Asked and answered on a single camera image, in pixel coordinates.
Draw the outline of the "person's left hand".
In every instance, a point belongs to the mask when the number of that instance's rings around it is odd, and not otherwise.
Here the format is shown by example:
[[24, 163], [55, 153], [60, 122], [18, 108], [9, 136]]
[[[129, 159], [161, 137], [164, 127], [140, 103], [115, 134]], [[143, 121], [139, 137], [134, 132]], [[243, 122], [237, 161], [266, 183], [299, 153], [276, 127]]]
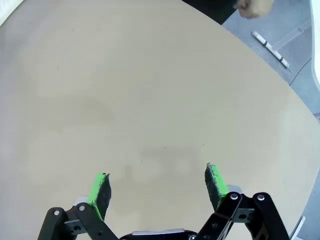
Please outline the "person's left hand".
[[237, 0], [233, 7], [246, 19], [266, 15], [272, 8], [274, 0]]

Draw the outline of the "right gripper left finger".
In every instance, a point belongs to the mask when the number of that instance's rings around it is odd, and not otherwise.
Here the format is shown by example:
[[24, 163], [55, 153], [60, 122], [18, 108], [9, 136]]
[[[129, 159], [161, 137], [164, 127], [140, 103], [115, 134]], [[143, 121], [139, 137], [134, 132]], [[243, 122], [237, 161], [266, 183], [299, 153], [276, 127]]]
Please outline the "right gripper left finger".
[[50, 208], [42, 223], [39, 240], [75, 240], [87, 234], [92, 240], [117, 240], [117, 236], [104, 222], [111, 200], [109, 175], [97, 174], [88, 198], [65, 211]]

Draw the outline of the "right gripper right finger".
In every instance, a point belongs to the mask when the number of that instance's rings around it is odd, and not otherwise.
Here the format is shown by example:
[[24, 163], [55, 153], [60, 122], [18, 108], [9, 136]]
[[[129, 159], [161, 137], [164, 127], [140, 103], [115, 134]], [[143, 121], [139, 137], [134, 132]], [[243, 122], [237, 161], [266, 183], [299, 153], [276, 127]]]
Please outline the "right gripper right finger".
[[229, 190], [218, 167], [211, 163], [207, 164], [204, 178], [214, 213], [197, 233], [198, 240], [224, 240], [234, 223], [245, 224], [253, 240], [290, 238], [268, 193], [247, 197]]

